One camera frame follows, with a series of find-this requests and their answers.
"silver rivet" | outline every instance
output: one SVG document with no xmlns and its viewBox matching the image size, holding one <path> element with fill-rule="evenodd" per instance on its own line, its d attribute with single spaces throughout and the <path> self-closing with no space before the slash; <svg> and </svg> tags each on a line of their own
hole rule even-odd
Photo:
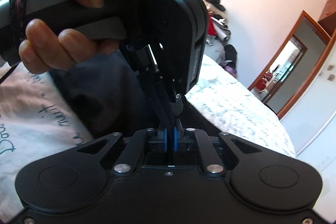
<svg viewBox="0 0 336 224">
<path fill-rule="evenodd" d="M 306 218 L 302 221 L 302 224 L 313 224 L 313 220 L 311 218 Z"/>
<path fill-rule="evenodd" d="M 219 165 L 219 164 L 210 164 L 208 165 L 207 170 L 210 173 L 217 174 L 217 173 L 223 172 L 224 168 L 222 165 Z"/>
<path fill-rule="evenodd" d="M 117 164 L 114 167 L 114 170 L 117 171 L 118 173 L 126 173 L 130 171 L 131 167 L 128 164 Z"/>
<path fill-rule="evenodd" d="M 31 217 L 27 217 L 23 220 L 24 224 L 35 224 L 35 220 L 32 219 Z"/>
</svg>

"black mechanical device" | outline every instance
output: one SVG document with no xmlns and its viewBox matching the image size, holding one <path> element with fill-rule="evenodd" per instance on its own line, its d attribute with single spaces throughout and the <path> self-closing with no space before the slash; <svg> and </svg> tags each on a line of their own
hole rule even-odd
<svg viewBox="0 0 336 224">
<path fill-rule="evenodd" d="M 23 27 L 40 18 L 56 34 L 76 28 L 122 40 L 161 124 L 27 165 L 16 178 L 25 209 L 11 223 L 326 223 L 312 210 L 322 189 L 314 168 L 228 133 L 183 128 L 176 118 L 201 67 L 202 0 L 104 1 L 89 9 L 74 0 L 28 0 Z M 0 0 L 0 14 L 0 55 L 14 66 L 9 0 Z"/>
</svg>

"bed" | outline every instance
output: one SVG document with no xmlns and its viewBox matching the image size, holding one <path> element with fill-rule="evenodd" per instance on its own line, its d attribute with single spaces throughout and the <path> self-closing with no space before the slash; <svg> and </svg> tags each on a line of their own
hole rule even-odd
<svg viewBox="0 0 336 224">
<path fill-rule="evenodd" d="M 199 81 L 186 98 L 221 131 L 296 157 L 293 144 L 277 116 L 206 55 Z"/>
</svg>

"open door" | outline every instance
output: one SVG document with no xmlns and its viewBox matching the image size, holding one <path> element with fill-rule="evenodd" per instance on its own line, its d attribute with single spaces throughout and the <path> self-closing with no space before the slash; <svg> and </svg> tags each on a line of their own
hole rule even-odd
<svg viewBox="0 0 336 224">
<path fill-rule="evenodd" d="M 305 11 L 249 90 L 281 119 L 305 92 L 334 42 Z"/>
</svg>

